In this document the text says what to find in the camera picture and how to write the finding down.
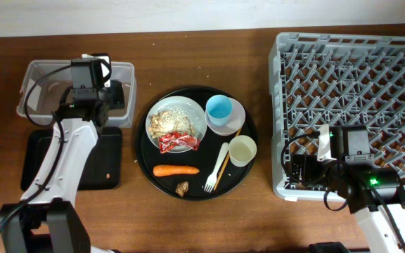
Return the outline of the cream paper cup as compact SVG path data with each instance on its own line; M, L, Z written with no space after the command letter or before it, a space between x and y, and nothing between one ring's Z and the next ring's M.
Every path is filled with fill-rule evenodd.
M229 143L230 161L236 167L246 166L256 154L257 144L249 136L236 136Z

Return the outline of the red snack wrapper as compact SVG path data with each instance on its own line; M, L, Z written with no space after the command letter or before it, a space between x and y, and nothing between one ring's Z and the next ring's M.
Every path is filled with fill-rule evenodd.
M188 133L173 132L159 137L159 149L161 153L168 153L177 146L197 150L200 141Z

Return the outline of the blue plastic cup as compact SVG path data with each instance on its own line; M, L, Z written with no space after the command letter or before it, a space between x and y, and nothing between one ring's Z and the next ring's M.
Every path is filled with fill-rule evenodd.
M227 96L215 95L206 102L206 113L213 125L224 126L231 116L233 105Z

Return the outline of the white bowl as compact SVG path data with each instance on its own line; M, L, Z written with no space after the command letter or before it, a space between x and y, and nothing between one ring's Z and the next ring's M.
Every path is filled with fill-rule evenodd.
M245 123L245 109L240 102L234 98L229 98L233 104L233 111L228 122L224 126L214 125L209 118L208 112L205 112L205 121L207 126L219 136L229 136L235 134Z

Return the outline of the grey plate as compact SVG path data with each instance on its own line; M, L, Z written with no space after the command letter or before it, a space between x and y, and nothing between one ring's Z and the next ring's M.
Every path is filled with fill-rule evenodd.
M184 96L170 96L168 98L159 100L156 104L154 104L154 106L146 115L146 134L156 148L159 149L159 138L153 138L150 135L150 133L148 132L148 126L150 125L150 119L154 114L165 110L178 110L188 115L195 129L195 135L193 137L196 137L200 142L202 141L207 130L207 124L205 122L205 111L198 103L190 98ZM173 148L169 153L184 153L189 150L191 149L177 146Z

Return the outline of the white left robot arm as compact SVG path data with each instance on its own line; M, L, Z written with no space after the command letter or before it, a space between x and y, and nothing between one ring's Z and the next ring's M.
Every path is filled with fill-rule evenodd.
M0 209L0 239L7 252L99 252L75 210L86 161L111 109L124 107L122 83L72 85L60 100L53 138L35 180L20 201Z

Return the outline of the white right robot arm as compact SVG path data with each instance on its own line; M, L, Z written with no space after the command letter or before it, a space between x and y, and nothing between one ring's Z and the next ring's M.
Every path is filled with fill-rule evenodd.
M320 161L314 155L292 155L290 174L303 186L325 190L326 208L348 208L371 252L405 252L405 189L398 173L375 168L372 155L342 155Z

